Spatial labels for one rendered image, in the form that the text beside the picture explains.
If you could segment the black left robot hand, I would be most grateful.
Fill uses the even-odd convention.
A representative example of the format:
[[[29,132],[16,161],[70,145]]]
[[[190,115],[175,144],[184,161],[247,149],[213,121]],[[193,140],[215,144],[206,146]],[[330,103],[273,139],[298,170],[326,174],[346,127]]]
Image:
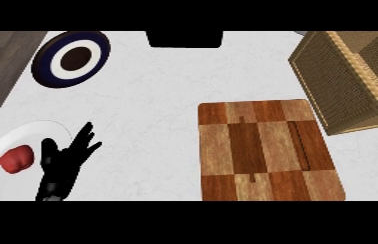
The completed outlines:
[[[101,142],[89,144],[92,137],[92,124],[86,122],[70,145],[61,150],[57,149],[51,138],[41,141],[42,177],[35,195],[36,201],[61,201],[67,198],[81,166],[101,146]]]

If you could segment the checkered wooden cutting board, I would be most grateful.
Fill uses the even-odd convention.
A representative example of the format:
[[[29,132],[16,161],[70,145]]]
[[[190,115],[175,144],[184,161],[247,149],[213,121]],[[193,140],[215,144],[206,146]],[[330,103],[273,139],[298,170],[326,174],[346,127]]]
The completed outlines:
[[[205,201],[327,201],[345,192],[308,102],[197,106]]]

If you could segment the brown wicker basket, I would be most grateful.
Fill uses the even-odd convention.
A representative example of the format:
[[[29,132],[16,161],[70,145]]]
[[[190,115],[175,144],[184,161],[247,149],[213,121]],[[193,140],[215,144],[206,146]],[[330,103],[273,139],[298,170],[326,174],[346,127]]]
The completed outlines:
[[[287,61],[326,134],[378,128],[378,31],[308,31]]]

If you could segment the red fruit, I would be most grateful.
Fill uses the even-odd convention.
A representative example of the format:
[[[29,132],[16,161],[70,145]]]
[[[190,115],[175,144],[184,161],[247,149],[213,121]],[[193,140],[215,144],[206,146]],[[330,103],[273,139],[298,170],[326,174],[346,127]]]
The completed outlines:
[[[8,174],[14,174],[30,167],[33,152],[27,145],[10,149],[0,157],[0,167]]]

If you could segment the blue and white round plate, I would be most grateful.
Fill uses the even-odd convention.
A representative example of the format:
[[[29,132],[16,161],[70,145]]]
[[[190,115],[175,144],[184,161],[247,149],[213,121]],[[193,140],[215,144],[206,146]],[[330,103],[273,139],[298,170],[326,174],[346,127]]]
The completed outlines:
[[[35,81],[48,88],[78,85],[98,72],[110,52],[98,31],[66,31],[39,48],[30,64]]]

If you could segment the black appliance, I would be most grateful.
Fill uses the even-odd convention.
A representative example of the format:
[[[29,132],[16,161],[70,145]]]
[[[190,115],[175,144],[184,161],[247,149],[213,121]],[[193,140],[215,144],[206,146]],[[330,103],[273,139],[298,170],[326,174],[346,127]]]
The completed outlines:
[[[148,45],[154,48],[218,48],[221,31],[147,31]]]

